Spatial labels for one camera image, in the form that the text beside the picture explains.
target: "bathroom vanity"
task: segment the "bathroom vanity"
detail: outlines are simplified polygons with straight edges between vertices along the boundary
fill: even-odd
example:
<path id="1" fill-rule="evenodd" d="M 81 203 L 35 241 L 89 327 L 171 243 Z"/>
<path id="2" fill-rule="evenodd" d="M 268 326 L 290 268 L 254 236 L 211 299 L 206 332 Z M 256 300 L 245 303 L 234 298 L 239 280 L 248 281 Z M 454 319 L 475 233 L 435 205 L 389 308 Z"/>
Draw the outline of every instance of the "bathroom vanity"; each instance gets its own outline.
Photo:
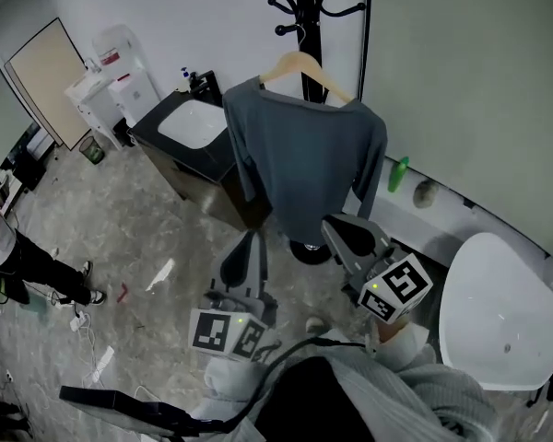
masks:
<path id="1" fill-rule="evenodd" d="M 256 197 L 244 198 L 221 107 L 174 91 L 132 133 L 171 187 L 208 215 L 244 230 L 270 214 L 259 179 Z"/>

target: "sink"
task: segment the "sink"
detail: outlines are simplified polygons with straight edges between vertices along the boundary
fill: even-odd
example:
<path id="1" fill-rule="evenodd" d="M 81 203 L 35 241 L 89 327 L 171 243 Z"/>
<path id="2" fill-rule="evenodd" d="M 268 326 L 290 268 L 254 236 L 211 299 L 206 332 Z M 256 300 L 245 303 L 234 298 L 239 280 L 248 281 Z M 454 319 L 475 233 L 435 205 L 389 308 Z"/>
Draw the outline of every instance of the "sink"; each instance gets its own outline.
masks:
<path id="1" fill-rule="evenodd" d="M 442 361 L 485 390 L 536 390 L 553 373 L 553 292 L 498 236 L 459 249 L 442 293 Z"/>
<path id="2" fill-rule="evenodd" d="M 97 92 L 106 88 L 110 83 L 111 80 L 104 75 L 104 73 L 99 72 L 95 74 L 87 71 L 74 83 L 74 85 L 65 90 L 65 94 L 75 105 L 86 103 L 86 100 L 92 98 Z"/>
<path id="3" fill-rule="evenodd" d="M 210 145 L 227 126 L 221 108 L 189 99 L 159 125 L 158 132 L 190 149 L 201 149 Z"/>

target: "wooden hanger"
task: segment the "wooden hanger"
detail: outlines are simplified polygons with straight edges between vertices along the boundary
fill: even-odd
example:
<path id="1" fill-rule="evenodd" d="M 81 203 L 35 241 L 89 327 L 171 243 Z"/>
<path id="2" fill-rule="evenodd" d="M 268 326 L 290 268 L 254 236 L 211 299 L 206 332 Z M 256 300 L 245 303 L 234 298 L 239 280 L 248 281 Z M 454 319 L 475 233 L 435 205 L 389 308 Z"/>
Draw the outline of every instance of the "wooden hanger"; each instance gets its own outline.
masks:
<path id="1" fill-rule="evenodd" d="M 332 80 L 327 73 L 324 72 L 318 62 L 306 52 L 287 52 L 280 58 L 273 70 L 260 76 L 260 82 L 265 84 L 266 82 L 270 82 L 271 80 L 275 80 L 281 76 L 295 74 L 298 72 L 302 72 L 306 76 L 312 78 L 322 87 L 325 87 L 330 90 L 330 92 L 334 93 L 345 103 L 349 103 L 354 99 L 354 97 L 350 97 L 342 91 L 334 80 Z"/>

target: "gray knit sweater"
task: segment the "gray knit sweater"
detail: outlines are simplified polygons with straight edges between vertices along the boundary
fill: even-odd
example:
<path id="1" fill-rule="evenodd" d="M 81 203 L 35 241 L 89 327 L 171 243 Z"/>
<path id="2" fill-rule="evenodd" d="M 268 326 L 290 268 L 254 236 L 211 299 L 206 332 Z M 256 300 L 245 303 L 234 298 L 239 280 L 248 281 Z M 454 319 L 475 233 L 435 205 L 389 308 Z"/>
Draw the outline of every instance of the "gray knit sweater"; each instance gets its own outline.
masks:
<path id="1" fill-rule="evenodd" d="M 345 340 L 337 331 L 324 337 Z M 410 323 L 391 341 L 380 345 L 375 355 L 356 347 L 315 349 L 312 355 L 327 358 L 338 383 L 377 442 L 496 440 L 498 416 L 481 387 L 465 373 L 436 364 L 434 351 L 426 345 L 427 337 L 427 330 Z M 296 362 L 298 357 L 288 364 Z M 205 398 L 192 416 L 230 419 L 244 407 L 264 369 L 258 364 L 212 359 L 205 380 L 213 396 Z M 264 397 L 234 432 L 206 440 L 264 441 L 253 422 L 275 380 L 266 384 Z"/>
<path id="2" fill-rule="evenodd" d="M 371 214 L 385 148 L 385 123 L 353 99 L 340 108 L 264 90 L 258 77 L 223 96 L 229 136 L 246 201 L 262 179 L 278 223 L 288 238 L 325 244 L 326 215 L 340 213 L 352 187 Z"/>

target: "power strip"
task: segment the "power strip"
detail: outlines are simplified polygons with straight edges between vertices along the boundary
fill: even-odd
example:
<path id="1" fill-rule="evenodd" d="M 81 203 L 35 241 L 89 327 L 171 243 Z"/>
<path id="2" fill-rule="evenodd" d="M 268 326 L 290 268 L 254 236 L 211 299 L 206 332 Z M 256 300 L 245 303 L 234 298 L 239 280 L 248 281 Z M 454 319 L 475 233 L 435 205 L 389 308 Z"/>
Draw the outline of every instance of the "power strip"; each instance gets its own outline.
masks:
<path id="1" fill-rule="evenodd" d="M 70 328 L 72 328 L 72 332 L 77 332 L 78 329 L 80 329 L 87 321 L 86 313 L 84 311 L 79 312 L 79 317 L 74 316 L 74 318 L 70 321 Z"/>

